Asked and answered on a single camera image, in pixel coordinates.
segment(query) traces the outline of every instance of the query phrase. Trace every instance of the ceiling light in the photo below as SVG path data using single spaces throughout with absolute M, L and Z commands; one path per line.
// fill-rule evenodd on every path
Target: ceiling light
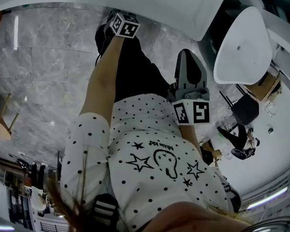
M 0 225 L 0 231 L 13 231 L 15 230 L 12 226 Z
M 255 208 L 257 206 L 260 206 L 260 205 L 262 205 L 264 203 L 267 203 L 267 202 L 279 197 L 280 195 L 284 194 L 287 191 L 288 191 L 288 187 L 285 187 L 282 190 L 274 193 L 273 195 L 271 195 L 271 196 L 269 196 L 269 197 L 267 197 L 265 199 L 262 199 L 262 200 L 260 200 L 260 201 L 258 201 L 256 203 L 251 204 L 250 206 L 248 206 L 247 210 L 250 210 L 250 209 Z
M 256 229 L 254 232 L 269 232 L 269 231 L 271 231 L 271 229 L 259 228 L 259 229 Z

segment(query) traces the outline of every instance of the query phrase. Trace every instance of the white chair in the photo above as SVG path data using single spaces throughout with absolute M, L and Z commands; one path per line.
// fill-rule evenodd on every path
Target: white chair
M 260 11 L 244 9 L 229 28 L 218 51 L 214 79 L 219 84 L 258 82 L 272 60 L 269 35 Z

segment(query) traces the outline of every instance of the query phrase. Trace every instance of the wooden chair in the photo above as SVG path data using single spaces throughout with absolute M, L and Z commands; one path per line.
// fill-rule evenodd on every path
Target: wooden chair
M 3 109 L 2 109 L 2 111 L 0 113 L 0 139 L 1 140 L 10 140 L 12 138 L 11 137 L 11 129 L 12 129 L 12 127 L 13 127 L 14 123 L 16 122 L 16 120 L 18 118 L 18 115 L 19 115 L 19 114 L 16 114 L 16 116 L 15 116 L 13 122 L 11 123 L 10 127 L 7 127 L 7 125 L 5 124 L 5 122 L 4 122 L 3 118 L 2 118 L 2 115 L 3 115 L 3 113 L 4 113 L 5 109 L 6 109 L 6 105 L 7 105 L 8 101 L 9 101 L 10 97 L 11 97 L 11 94 L 9 94 L 8 97 L 6 98 L 4 106 L 3 106 Z

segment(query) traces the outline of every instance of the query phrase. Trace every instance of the floor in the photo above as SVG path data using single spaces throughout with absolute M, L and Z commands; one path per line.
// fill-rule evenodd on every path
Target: floor
M 12 140 L 0 141 L 0 157 L 16 160 L 23 153 L 30 161 L 57 165 L 64 151 L 69 124 L 79 114 L 88 79 L 98 56 L 95 30 L 109 8 L 79 3 L 40 3 L 19 6 L 0 23 L 0 109 L 12 98 L 4 115 L 9 125 L 15 114 Z M 174 82 L 177 55 L 190 49 L 205 64 L 197 42 L 166 25 L 138 17 L 138 37 L 145 54 L 164 78 Z M 231 100 L 240 97 L 234 86 L 215 83 L 207 68 L 212 101 L 212 124 L 197 126 L 199 141 L 216 133 L 216 124 L 231 116 L 219 91 Z

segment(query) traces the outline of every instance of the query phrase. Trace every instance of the white shirt with black dots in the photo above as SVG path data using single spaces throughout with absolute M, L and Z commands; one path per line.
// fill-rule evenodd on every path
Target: white shirt with black dots
M 176 202 L 209 203 L 232 211 L 216 169 L 181 137 L 173 107 L 163 97 L 121 100 L 112 116 L 110 128 L 94 113 L 82 114 L 72 124 L 60 181 L 61 197 L 71 208 L 72 197 L 89 209 L 96 195 L 114 192 L 128 231 L 138 230 Z

